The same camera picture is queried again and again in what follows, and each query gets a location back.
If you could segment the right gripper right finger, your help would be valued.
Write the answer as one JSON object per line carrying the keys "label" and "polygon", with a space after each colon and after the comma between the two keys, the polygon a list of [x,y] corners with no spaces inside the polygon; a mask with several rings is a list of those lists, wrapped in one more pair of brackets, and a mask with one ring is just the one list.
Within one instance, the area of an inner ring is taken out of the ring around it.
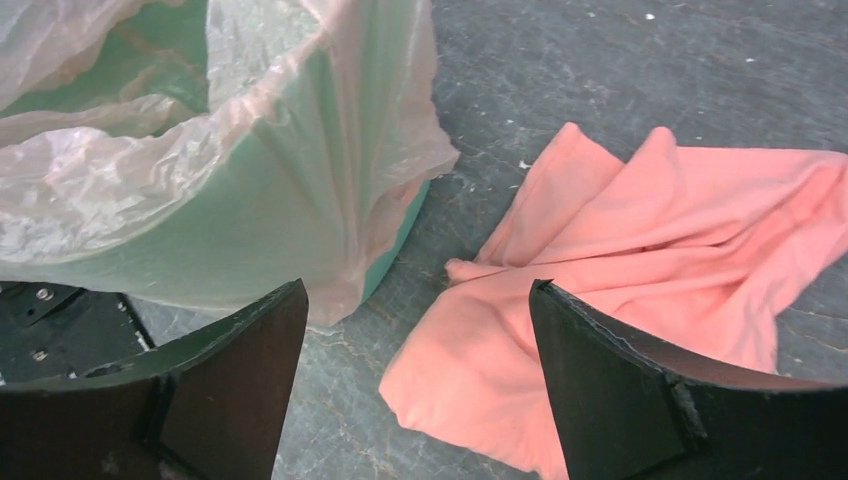
{"label": "right gripper right finger", "polygon": [[714,360],[549,280],[529,308],[573,479],[843,479],[847,389]]}

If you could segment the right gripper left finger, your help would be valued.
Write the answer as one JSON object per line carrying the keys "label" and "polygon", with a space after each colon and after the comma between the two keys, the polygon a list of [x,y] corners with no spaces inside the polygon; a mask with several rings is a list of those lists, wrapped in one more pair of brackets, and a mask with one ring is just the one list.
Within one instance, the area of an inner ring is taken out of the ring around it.
{"label": "right gripper left finger", "polygon": [[1,390],[5,479],[268,479],[305,336],[301,280],[82,376]]}

